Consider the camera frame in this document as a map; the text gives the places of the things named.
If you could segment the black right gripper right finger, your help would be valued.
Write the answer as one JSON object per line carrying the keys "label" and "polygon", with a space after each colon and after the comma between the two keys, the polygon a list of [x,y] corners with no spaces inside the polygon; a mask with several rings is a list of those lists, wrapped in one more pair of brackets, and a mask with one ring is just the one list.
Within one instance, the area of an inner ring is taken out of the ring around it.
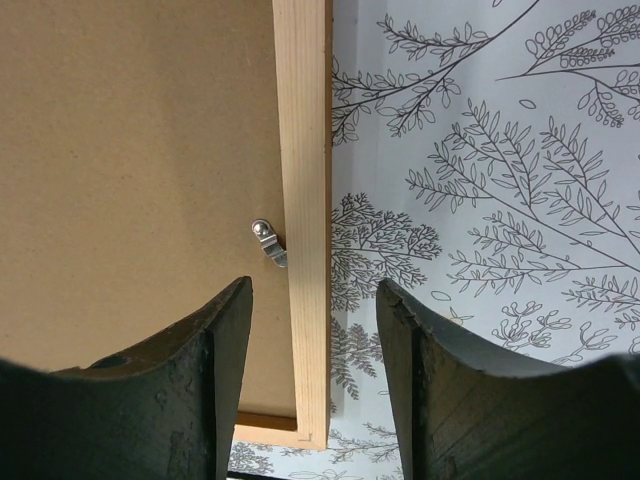
{"label": "black right gripper right finger", "polygon": [[635,479],[639,358],[565,368],[504,349],[392,280],[376,319],[408,479]]}

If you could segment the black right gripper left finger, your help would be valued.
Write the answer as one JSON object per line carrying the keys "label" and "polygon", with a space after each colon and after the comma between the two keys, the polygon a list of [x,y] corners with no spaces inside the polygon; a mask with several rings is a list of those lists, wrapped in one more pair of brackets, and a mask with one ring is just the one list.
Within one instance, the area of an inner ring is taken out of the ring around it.
{"label": "black right gripper left finger", "polygon": [[253,288],[87,368],[1,364],[5,479],[223,479],[247,355]]}

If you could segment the brown cardboard backing board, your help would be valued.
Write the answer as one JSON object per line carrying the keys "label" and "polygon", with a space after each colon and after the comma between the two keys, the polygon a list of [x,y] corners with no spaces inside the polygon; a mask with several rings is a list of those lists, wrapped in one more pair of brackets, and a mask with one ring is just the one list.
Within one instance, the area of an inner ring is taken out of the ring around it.
{"label": "brown cardboard backing board", "polygon": [[1,5],[1,354],[86,367],[240,276],[240,406],[295,413],[268,1]]}

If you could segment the wooden picture frame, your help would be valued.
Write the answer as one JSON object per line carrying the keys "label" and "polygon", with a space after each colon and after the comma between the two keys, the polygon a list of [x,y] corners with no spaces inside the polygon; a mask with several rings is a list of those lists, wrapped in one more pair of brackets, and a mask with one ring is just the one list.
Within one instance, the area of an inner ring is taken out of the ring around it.
{"label": "wooden picture frame", "polygon": [[273,24],[296,414],[240,413],[237,441],[324,450],[330,423],[330,1],[275,1]]}

